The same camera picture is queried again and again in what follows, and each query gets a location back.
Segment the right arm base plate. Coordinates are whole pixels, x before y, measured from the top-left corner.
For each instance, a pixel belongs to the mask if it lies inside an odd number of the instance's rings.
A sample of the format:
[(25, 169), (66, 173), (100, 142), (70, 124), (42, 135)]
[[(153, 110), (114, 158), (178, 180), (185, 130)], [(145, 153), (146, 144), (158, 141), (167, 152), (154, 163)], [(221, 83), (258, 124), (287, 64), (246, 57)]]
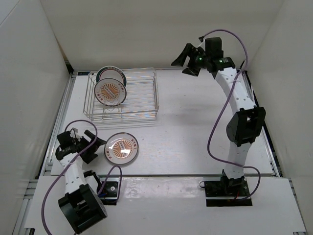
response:
[(201, 181), (200, 188), (205, 190), (207, 207), (251, 207), (252, 199), (247, 181), (241, 185), (227, 187), (222, 181)]

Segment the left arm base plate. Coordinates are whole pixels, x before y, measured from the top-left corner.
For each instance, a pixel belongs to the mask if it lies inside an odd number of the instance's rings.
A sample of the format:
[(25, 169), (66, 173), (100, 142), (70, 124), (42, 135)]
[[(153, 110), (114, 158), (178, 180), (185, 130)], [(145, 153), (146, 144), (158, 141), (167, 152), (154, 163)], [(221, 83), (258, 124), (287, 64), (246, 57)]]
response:
[(98, 195), (105, 206), (115, 206), (120, 194), (120, 178), (108, 178), (102, 191)]

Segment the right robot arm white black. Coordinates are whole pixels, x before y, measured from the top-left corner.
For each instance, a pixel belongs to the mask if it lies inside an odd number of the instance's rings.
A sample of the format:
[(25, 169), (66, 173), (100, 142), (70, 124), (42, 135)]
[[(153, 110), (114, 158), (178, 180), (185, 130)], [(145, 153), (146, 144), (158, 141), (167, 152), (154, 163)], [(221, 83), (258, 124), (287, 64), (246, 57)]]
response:
[(219, 37), (205, 39), (204, 48), (187, 43), (171, 65), (186, 65), (182, 72), (191, 76), (198, 76), (202, 69), (206, 69), (226, 95), (225, 105), (231, 107), (233, 116), (225, 128), (230, 148), (223, 161), (225, 168), (219, 188), (222, 194), (230, 196), (244, 187), (247, 154), (261, 133), (266, 111), (249, 97), (242, 73), (235, 68), (231, 58), (224, 56)]

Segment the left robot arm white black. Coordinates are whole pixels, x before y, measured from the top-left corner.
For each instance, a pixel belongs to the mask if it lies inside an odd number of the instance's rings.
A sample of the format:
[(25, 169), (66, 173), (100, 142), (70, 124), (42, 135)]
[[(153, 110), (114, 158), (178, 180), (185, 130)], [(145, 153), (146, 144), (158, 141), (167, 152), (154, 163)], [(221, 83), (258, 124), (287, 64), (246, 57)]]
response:
[(58, 200), (58, 204), (76, 234), (81, 234), (107, 217), (105, 206), (98, 196), (103, 189), (100, 178), (93, 170), (83, 170), (83, 164), (89, 164), (96, 159), (98, 157), (96, 151), (106, 142), (97, 139), (73, 163), (70, 162), (95, 138), (89, 130), (86, 130), (84, 134), (90, 140), (79, 136), (75, 128), (59, 134), (57, 140), (60, 145), (55, 152), (61, 166), (64, 169), (68, 167), (63, 174), (66, 184), (65, 195)]

